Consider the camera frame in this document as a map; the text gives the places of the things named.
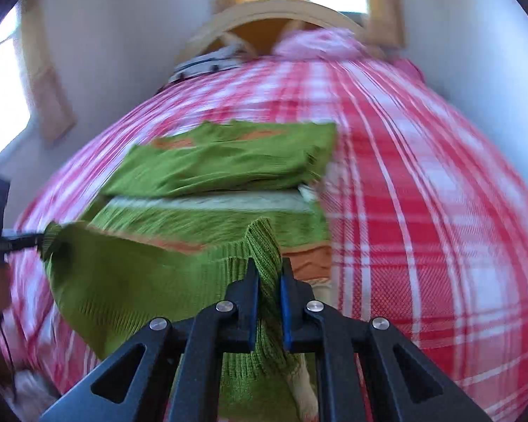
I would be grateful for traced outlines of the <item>person's left hand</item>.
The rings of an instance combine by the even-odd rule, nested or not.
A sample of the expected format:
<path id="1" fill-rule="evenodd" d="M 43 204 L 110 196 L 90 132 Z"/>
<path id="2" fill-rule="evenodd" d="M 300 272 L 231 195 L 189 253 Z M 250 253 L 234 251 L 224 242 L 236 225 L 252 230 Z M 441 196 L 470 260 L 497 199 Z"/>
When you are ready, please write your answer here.
<path id="1" fill-rule="evenodd" d="M 0 264 L 0 313 L 10 307 L 11 297 L 11 269 L 7 262 Z"/>

